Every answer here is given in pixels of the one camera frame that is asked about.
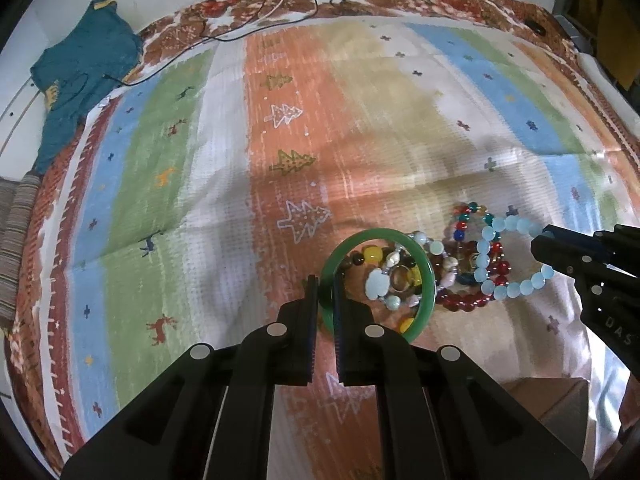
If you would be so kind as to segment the black small device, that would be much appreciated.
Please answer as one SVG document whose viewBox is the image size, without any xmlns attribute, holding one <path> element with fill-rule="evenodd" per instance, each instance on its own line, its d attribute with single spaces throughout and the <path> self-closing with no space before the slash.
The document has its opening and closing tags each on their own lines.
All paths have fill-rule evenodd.
<svg viewBox="0 0 640 480">
<path fill-rule="evenodd" d="M 524 21 L 524 24 L 538 36 L 541 36 L 541 37 L 546 36 L 547 31 L 544 28 L 544 26 L 542 26 L 532 18 L 526 18 L 526 20 Z"/>
</svg>

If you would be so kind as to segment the teal knitted garment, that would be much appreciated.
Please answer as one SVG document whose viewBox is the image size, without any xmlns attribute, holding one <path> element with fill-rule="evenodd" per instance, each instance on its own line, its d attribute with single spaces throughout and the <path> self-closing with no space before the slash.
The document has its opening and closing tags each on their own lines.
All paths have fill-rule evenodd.
<svg viewBox="0 0 640 480">
<path fill-rule="evenodd" d="M 34 163 L 45 174 L 78 125 L 139 63 L 142 40 L 117 13 L 115 0 L 92 0 L 74 29 L 30 69 L 47 114 Z"/>
</svg>

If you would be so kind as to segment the yellow hanging cloth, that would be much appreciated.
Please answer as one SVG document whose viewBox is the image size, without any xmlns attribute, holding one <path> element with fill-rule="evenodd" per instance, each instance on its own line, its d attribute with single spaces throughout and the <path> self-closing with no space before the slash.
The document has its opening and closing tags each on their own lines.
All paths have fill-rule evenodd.
<svg viewBox="0 0 640 480">
<path fill-rule="evenodd" d="M 552 14 L 580 35 L 614 84 L 639 89 L 639 0 L 554 0 Z"/>
</svg>

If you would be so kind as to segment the floral brown bed sheet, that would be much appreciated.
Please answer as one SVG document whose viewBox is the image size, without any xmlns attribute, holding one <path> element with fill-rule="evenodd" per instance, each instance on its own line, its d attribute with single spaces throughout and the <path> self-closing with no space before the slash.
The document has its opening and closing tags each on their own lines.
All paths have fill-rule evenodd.
<svg viewBox="0 0 640 480">
<path fill-rule="evenodd" d="M 388 20 L 411 23 L 438 18 L 515 32 L 554 54 L 596 92 L 602 110 L 620 116 L 578 65 L 577 50 L 553 18 L 538 6 L 515 0 L 203 0 L 165 16 L 142 30 L 142 55 L 128 76 L 136 88 L 186 56 L 211 44 L 233 44 L 256 34 L 323 20 Z M 532 18 L 546 29 L 541 37 L 524 21 Z M 587 440 L 582 458 L 597 465 L 615 448 L 620 430 L 620 404 L 629 374 L 623 364 L 579 321 L 579 301 L 566 278 L 546 278 L 530 255 L 535 222 L 507 214 L 485 214 L 480 235 L 466 237 L 477 204 L 462 204 L 454 214 L 457 227 L 450 242 L 421 243 L 434 264 L 444 293 L 416 343 L 422 347 L 457 344 L 497 382 L 520 378 L 581 377 L 589 382 Z M 406 266 L 395 266 L 393 279 L 401 291 L 393 307 L 373 305 L 375 317 L 405 333 L 418 312 L 422 278 Z"/>
</svg>

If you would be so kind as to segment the silver metal tin box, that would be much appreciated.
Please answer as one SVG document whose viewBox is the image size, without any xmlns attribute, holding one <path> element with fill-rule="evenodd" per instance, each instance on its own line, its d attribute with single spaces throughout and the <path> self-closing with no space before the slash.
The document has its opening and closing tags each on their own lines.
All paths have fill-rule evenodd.
<svg viewBox="0 0 640 480">
<path fill-rule="evenodd" d="M 582 457 L 589 410 L 589 382 L 585 378 L 529 377 L 502 386 L 576 456 Z"/>
</svg>

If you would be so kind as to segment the green jade bangle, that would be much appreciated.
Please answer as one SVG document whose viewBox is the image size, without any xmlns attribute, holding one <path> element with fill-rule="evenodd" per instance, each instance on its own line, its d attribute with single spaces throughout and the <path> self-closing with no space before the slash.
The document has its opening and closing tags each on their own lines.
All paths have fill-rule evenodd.
<svg viewBox="0 0 640 480">
<path fill-rule="evenodd" d="M 326 263 L 321 270 L 318 290 L 318 301 L 323 324 L 329 333 L 334 335 L 332 304 L 334 276 L 343 259 L 350 251 L 368 240 L 387 240 L 388 242 L 401 245 L 414 259 L 420 271 L 422 278 L 422 298 L 419 309 L 408 330 L 401 334 L 409 344 L 412 344 L 427 326 L 435 309 L 435 273 L 424 249 L 409 235 L 394 229 L 374 228 L 360 231 L 347 237 L 346 240 L 343 240 L 341 244 L 337 245 L 334 251 L 331 252 L 331 255 L 326 259 Z"/>
</svg>

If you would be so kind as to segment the striped grey folded cloth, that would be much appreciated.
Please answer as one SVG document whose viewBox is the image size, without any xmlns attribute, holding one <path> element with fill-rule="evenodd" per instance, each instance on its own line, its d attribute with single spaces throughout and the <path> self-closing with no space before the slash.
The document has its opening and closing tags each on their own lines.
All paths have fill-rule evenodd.
<svg viewBox="0 0 640 480">
<path fill-rule="evenodd" d="M 1 179 L 1 328 L 14 323 L 26 234 L 40 188 L 32 172 L 22 180 Z"/>
</svg>

